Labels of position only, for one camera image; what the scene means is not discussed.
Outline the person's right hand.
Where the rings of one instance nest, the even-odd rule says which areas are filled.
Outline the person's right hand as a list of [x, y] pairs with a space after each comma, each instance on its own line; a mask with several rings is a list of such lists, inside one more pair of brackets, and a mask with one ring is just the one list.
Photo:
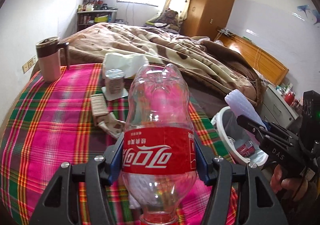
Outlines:
[[305, 178], [283, 178], [282, 168], [277, 165], [271, 177], [270, 187], [275, 194], [283, 189], [290, 191], [293, 200], [299, 201], [308, 190], [308, 181]]

